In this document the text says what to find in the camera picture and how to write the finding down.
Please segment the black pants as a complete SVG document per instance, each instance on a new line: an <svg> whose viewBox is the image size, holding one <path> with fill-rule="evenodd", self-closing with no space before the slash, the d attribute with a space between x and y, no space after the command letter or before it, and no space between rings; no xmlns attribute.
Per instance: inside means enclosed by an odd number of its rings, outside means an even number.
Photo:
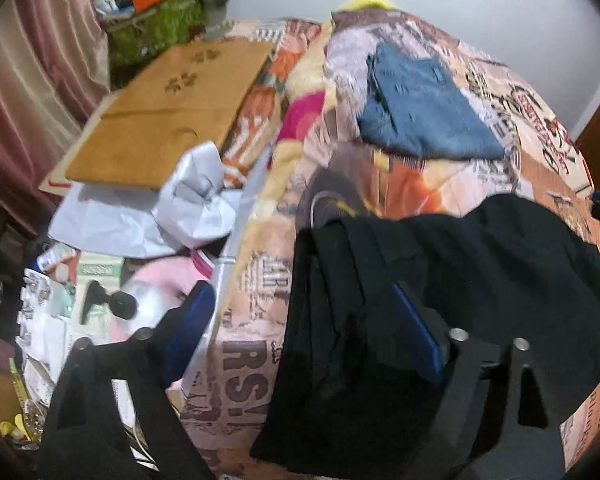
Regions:
<svg viewBox="0 0 600 480"><path fill-rule="evenodd" d="M512 195L302 230L250 454L337 479L559 479L600 383L600 252Z"/></svg>

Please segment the green patterned storage box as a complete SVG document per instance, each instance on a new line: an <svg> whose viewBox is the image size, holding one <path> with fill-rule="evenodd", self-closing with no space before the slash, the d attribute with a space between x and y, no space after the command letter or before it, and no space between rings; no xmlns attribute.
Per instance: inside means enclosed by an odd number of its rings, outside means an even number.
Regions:
<svg viewBox="0 0 600 480"><path fill-rule="evenodd" d="M166 0L105 27L110 68L143 64L174 44L187 44L206 28L199 0Z"/></svg>

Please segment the wooden folding lap table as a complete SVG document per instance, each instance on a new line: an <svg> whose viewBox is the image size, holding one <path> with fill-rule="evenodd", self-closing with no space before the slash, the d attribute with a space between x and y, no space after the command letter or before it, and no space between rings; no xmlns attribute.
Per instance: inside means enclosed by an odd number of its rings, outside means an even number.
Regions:
<svg viewBox="0 0 600 480"><path fill-rule="evenodd" d="M73 182L161 188L185 152L224 144L273 48L242 38L166 50L114 96L40 190L64 195Z"/></svg>

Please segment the white crumpled plastic bag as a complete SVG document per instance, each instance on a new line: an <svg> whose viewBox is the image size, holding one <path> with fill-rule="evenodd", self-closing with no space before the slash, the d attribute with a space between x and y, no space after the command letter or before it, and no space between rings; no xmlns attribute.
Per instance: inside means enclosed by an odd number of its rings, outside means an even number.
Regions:
<svg viewBox="0 0 600 480"><path fill-rule="evenodd" d="M224 186L220 154L207 141L180 158L158 191L73 183L47 233L81 252L170 256L230 234L241 200L241 190Z"/></svg>

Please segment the printed newspaper bed cover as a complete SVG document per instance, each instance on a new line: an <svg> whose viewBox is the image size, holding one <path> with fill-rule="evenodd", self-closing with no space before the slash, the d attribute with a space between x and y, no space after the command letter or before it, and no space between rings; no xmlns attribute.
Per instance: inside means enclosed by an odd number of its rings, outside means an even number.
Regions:
<svg viewBox="0 0 600 480"><path fill-rule="evenodd" d="M354 118L367 96L366 58L381 42L448 66L504 158L421 160L364 143ZM600 251L588 166L553 111L506 65L412 14L332 14L288 72L285 94L291 137L274 148L272 167L227 245L230 261L215 272L219 309L184 380L189 437L215 474L242 479L285 477L249 451L282 352L298 229L336 214L462 216L491 195L515 193L558 214Z"/></svg>

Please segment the pink striped curtain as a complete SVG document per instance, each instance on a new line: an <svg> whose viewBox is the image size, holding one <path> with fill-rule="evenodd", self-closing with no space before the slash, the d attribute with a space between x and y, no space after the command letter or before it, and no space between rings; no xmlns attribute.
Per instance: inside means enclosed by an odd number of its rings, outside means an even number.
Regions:
<svg viewBox="0 0 600 480"><path fill-rule="evenodd" d="M0 0L0 205L23 229L54 212L39 186L108 91L92 0Z"/></svg>

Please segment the folded blue jeans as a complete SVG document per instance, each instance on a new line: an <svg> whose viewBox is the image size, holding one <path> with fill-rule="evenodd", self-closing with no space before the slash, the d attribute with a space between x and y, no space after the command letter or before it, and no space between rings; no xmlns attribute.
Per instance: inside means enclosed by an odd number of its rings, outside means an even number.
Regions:
<svg viewBox="0 0 600 480"><path fill-rule="evenodd" d="M501 143L436 58L411 58L388 42L367 58L362 139L421 159L501 159Z"/></svg>

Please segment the black massage gun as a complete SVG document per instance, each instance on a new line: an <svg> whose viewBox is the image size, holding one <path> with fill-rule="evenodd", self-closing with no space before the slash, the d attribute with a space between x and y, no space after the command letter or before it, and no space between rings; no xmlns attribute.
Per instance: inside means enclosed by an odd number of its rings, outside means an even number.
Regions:
<svg viewBox="0 0 600 480"><path fill-rule="evenodd" d="M90 281L83 301L80 323L85 325L91 310L96 306L106 306L113 315L130 320L137 311L136 299L127 292L118 290L110 294L98 281Z"/></svg>

